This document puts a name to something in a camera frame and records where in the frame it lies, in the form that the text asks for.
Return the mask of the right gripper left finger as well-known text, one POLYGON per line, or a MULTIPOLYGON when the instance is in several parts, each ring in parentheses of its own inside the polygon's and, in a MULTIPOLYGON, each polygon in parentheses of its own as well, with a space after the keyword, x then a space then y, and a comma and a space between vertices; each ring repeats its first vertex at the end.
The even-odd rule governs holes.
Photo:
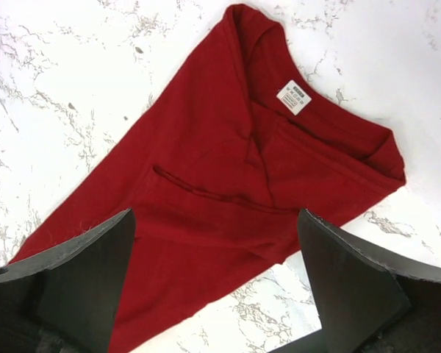
POLYGON ((0 352, 107 352, 135 236, 124 210, 0 268, 0 352))

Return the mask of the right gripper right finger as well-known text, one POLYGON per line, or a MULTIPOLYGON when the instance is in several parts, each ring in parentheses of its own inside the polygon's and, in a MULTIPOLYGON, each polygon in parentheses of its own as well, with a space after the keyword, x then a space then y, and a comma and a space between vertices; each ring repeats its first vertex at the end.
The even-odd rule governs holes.
POLYGON ((441 268, 391 252, 308 210, 298 237, 321 328, 300 352, 441 353, 441 268))

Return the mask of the red t shirt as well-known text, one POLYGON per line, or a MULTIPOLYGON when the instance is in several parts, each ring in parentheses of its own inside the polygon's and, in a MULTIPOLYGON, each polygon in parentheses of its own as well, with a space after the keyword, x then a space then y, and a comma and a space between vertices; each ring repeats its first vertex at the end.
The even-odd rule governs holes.
POLYGON ((15 259, 132 209, 110 342, 129 352, 298 251, 301 209, 341 226, 405 181, 392 131, 315 92, 282 25, 234 4, 15 259))

